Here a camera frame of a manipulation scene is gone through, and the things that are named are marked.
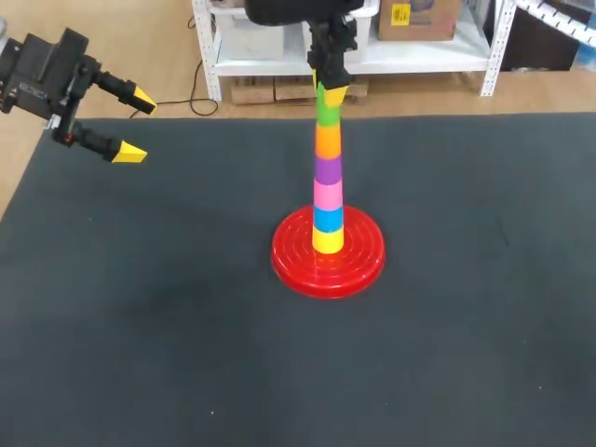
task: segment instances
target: red plastic base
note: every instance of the red plastic base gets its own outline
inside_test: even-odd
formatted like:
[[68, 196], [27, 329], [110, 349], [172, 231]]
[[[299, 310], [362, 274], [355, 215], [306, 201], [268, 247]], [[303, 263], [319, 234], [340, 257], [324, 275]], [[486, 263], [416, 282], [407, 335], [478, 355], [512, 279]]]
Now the red plastic base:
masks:
[[364, 212], [344, 207], [344, 248], [335, 254], [313, 249], [313, 208], [288, 216], [273, 236], [271, 261], [291, 289], [313, 298], [346, 298], [369, 287], [385, 263], [385, 243], [376, 223]]

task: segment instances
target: black cable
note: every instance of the black cable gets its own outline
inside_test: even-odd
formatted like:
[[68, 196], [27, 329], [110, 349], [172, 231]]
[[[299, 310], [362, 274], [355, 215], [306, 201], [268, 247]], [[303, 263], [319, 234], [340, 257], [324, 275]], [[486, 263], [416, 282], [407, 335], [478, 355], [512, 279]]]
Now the black cable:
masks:
[[[189, 30], [192, 30], [193, 28], [196, 27], [196, 24], [193, 23], [191, 26], [191, 22], [194, 20], [194, 17], [191, 17], [190, 20], [188, 21], [188, 23], [186, 24], [186, 27]], [[201, 69], [201, 66], [203, 65], [203, 61], [199, 61], [198, 65], [196, 66], [196, 70], [195, 70], [195, 79], [193, 81], [193, 89], [190, 92], [190, 98], [188, 100], [180, 100], [180, 101], [163, 101], [163, 102], [158, 102], [157, 105], [173, 105], [173, 104], [188, 104], [190, 106], [190, 110], [193, 111], [193, 114], [197, 115], [197, 116], [201, 116], [201, 117], [205, 117], [205, 116], [211, 116], [213, 114], [215, 114], [215, 112], [217, 112], [217, 110], [220, 107], [220, 104], [217, 101], [214, 101], [210, 98], [195, 98], [195, 93], [196, 93], [196, 82], [198, 80], [198, 71]], [[207, 102], [212, 102], [213, 103], [213, 110], [208, 112], [207, 114], [202, 114], [200, 113], [196, 108], [194, 103], [195, 102], [201, 102], [201, 101], [207, 101]], [[134, 118], [140, 111], [139, 110], [135, 110], [130, 116], [129, 119]]]

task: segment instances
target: yellow tip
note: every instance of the yellow tip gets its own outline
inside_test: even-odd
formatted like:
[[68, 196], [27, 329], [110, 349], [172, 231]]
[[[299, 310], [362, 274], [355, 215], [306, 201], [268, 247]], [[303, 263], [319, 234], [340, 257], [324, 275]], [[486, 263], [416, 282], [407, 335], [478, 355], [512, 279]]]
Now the yellow tip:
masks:
[[112, 163], [141, 163], [146, 156], [147, 153], [145, 151], [127, 142], [122, 142], [120, 144], [120, 150], [112, 160]]
[[347, 92], [347, 86], [333, 88], [331, 90], [324, 90], [325, 105], [327, 107], [338, 107], [344, 102], [345, 93]]
[[151, 114], [149, 114], [149, 115], [152, 115], [157, 110], [156, 102], [153, 101], [151, 98], [149, 98], [149, 96], [144, 91], [142, 91], [142, 89], [139, 86], [137, 86], [134, 89], [134, 96], [136, 96], [137, 98], [139, 98], [142, 101], [149, 102], [150, 104], [153, 105], [153, 112], [151, 112]]

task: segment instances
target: black table surface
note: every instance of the black table surface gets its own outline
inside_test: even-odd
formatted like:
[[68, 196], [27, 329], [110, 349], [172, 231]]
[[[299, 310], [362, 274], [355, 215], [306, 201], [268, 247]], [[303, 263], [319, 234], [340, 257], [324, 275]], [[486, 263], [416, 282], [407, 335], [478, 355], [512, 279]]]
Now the black table surface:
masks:
[[364, 293], [269, 265], [310, 121], [105, 120], [46, 136], [0, 223], [0, 445], [596, 445], [596, 115], [346, 121]]

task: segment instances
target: yellow label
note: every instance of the yellow label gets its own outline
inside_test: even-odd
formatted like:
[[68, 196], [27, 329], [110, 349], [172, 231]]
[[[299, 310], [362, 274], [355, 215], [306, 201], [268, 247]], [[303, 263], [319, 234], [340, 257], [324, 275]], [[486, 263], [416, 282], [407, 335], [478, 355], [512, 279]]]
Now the yellow label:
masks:
[[391, 26], [408, 26], [410, 24], [410, 4], [398, 3], [391, 8]]

